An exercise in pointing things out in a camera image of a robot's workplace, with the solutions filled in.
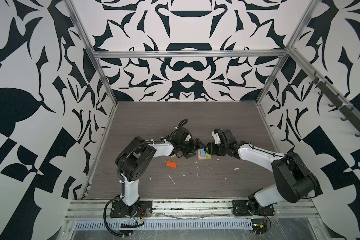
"white debris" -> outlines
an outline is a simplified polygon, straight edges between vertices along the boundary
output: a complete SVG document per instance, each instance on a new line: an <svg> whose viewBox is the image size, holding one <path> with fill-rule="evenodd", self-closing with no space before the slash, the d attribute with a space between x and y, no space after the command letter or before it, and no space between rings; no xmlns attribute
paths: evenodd
<svg viewBox="0 0 360 240"><path fill-rule="evenodd" d="M173 179L171 178L171 176L169 174L167 174L168 177L172 180L173 184L176 186L175 182L173 181Z"/></svg>

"black and white patterned wall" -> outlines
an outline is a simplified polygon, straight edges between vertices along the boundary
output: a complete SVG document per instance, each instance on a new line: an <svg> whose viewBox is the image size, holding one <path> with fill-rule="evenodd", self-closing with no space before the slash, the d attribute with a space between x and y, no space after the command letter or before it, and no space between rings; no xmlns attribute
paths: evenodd
<svg viewBox="0 0 360 240"><path fill-rule="evenodd" d="M323 0L297 43L360 110L360 0ZM334 238L360 240L360 137L289 58L261 106L281 152L297 152L318 178L313 201Z"/></svg>
<svg viewBox="0 0 360 240"><path fill-rule="evenodd" d="M56 237L111 108L61 0L0 0L0 239Z"/></svg>
<svg viewBox="0 0 360 240"><path fill-rule="evenodd" d="M283 49L308 2L74 0L96 51ZM276 62L143 58L102 65L119 101L232 101L255 100Z"/></svg>

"orange block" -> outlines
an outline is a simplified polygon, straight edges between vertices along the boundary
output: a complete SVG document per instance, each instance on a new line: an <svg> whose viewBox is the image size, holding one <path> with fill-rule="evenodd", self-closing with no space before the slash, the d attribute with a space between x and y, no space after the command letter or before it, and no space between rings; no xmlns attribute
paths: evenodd
<svg viewBox="0 0 360 240"><path fill-rule="evenodd" d="M167 163L166 163L165 165L166 165L167 167L176 168L176 167L177 167L177 162L167 161Z"/></svg>

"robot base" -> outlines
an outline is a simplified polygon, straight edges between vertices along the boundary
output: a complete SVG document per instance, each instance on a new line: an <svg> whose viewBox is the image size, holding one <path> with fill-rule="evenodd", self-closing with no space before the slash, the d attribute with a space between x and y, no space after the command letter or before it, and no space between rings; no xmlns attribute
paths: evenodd
<svg viewBox="0 0 360 240"><path fill-rule="evenodd" d="M264 213L267 216L273 216L274 209L273 205L269 205L267 207L262 207L260 210L257 210L256 213L249 212L248 209L248 200L233 200L232 205L233 209L232 212L235 216L253 216L253 215L261 215L264 216Z"/></svg>
<svg viewBox="0 0 360 240"><path fill-rule="evenodd" d="M136 201L132 206L127 206L123 201L112 203L110 217L143 217L147 212L152 213L151 201Z"/></svg>

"wood grain surface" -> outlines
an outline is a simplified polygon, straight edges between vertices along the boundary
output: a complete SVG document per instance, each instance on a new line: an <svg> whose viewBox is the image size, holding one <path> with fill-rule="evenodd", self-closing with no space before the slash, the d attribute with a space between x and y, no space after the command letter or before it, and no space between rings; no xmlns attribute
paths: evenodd
<svg viewBox="0 0 360 240"><path fill-rule="evenodd" d="M174 130L184 118L184 126L204 144L213 141L211 132L230 129L237 141L249 141L274 151L260 114L252 101L245 102L121 102L88 199L110 199L121 193L115 158L136 136L159 140ZM166 161L177 168L166 167ZM248 197L274 184L273 174L254 163L212 156L209 160L155 157L139 180L141 198L222 198Z"/></svg>

